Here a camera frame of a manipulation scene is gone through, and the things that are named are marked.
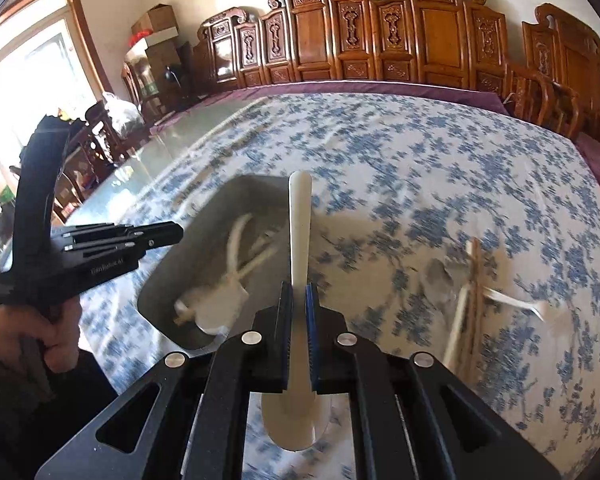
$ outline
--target silver screw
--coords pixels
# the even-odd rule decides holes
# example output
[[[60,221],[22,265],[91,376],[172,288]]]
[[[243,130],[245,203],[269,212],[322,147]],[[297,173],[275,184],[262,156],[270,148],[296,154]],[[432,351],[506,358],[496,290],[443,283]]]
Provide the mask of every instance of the silver screw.
[[[358,342],[358,338],[350,332],[343,332],[336,341],[342,346],[353,346]]]
[[[420,368],[429,368],[433,366],[433,356],[426,352],[418,352],[413,356],[413,362]]]
[[[169,368],[177,368],[182,366],[186,361],[186,357],[184,354],[180,352],[171,352],[167,357],[164,358],[164,364],[166,364]]]
[[[255,330],[250,330],[242,334],[242,342],[245,345],[257,345],[260,341],[262,341],[262,334]]]

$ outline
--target human hand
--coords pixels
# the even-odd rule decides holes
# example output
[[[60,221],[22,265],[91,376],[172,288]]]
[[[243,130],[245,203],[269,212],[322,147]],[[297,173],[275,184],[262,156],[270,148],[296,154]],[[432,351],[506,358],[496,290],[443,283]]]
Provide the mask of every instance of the human hand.
[[[82,315],[80,298],[71,298],[61,306],[61,315],[51,324],[30,306],[0,306],[0,362],[21,374],[26,373],[20,338],[29,336],[46,347],[43,359],[54,373],[67,372],[78,362],[78,322]]]

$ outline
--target tablecloth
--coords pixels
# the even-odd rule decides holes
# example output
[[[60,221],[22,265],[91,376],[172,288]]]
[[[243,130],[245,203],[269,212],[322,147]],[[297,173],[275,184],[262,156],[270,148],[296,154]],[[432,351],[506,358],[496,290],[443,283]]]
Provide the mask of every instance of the tablecloth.
[[[380,94],[270,96],[249,104],[143,193],[123,221],[186,225],[238,174],[314,178],[310,279],[321,303],[385,352],[442,357],[443,314],[417,272],[477,236],[487,286],[548,299],[568,322],[488,304],[480,379],[470,386],[566,478],[600,446],[600,188],[573,145],[548,130],[464,105]],[[135,310],[138,271],[82,298],[81,327],[117,390],[175,349]],[[244,478],[353,478],[347,400],[310,449],[277,448],[259,396]]]

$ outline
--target plastic bag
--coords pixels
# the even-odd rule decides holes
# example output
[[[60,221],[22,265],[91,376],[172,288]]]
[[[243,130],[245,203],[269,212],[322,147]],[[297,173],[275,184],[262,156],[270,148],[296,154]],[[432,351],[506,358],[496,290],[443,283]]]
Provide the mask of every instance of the plastic bag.
[[[142,116],[133,103],[123,101],[110,92],[103,92],[102,97],[113,129],[117,131],[121,139],[126,139],[136,128],[144,127]]]

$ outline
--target gray container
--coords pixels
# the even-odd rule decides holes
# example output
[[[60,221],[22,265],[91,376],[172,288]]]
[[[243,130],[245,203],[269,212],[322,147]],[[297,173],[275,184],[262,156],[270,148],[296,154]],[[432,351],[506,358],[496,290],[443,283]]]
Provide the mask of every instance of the gray container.
[[[138,295],[138,312],[176,345],[195,351],[217,338],[200,330],[194,322],[177,326],[175,301],[194,286],[215,285],[226,272],[226,243],[235,220],[253,214],[240,241],[240,260],[256,238],[277,230],[273,243],[277,253],[242,280],[249,299],[231,328],[230,335],[248,330],[254,314],[278,304],[280,284],[290,281],[288,178],[241,175],[218,189],[155,267]]]

